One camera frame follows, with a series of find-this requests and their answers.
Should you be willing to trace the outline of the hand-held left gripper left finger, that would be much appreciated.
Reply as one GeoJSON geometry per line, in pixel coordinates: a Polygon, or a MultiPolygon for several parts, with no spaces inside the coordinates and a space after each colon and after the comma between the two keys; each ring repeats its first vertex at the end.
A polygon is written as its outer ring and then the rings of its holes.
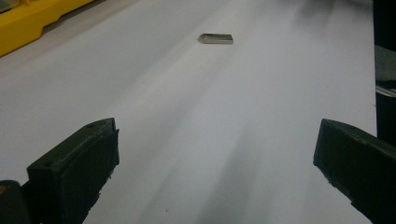
{"type": "Polygon", "coordinates": [[[82,224],[120,163],[113,118],[83,126],[27,168],[33,224],[82,224]]]}

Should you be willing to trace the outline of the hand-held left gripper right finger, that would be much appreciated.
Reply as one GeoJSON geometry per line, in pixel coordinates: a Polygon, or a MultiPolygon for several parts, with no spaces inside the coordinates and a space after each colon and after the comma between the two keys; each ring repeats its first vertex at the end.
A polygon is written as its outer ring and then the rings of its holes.
{"type": "Polygon", "coordinates": [[[373,224],[396,224],[396,147],[323,119],[313,164],[373,224]]]}

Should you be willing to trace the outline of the small silver metal block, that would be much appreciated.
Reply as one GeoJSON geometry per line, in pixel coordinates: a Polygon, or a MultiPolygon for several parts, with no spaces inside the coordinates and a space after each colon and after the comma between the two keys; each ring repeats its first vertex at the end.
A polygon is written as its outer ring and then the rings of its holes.
{"type": "Polygon", "coordinates": [[[201,34],[198,41],[203,44],[224,44],[231,45],[233,37],[226,34],[201,34]]]}

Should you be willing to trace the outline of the dark stand with grey pad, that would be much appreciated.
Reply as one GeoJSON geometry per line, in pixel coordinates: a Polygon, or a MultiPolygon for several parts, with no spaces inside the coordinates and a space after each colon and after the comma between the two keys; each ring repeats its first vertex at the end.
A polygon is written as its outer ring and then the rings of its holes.
{"type": "MultiPolygon", "coordinates": [[[[396,90],[396,0],[373,0],[375,84],[396,90]]],[[[396,146],[396,97],[376,94],[377,137],[396,146]]]]}

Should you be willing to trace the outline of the yellow plastic case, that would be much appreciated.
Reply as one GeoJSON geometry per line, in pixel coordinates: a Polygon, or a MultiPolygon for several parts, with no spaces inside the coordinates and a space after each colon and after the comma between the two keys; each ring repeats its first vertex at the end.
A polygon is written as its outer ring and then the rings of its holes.
{"type": "Polygon", "coordinates": [[[37,40],[45,26],[94,0],[0,0],[0,57],[37,40]]]}

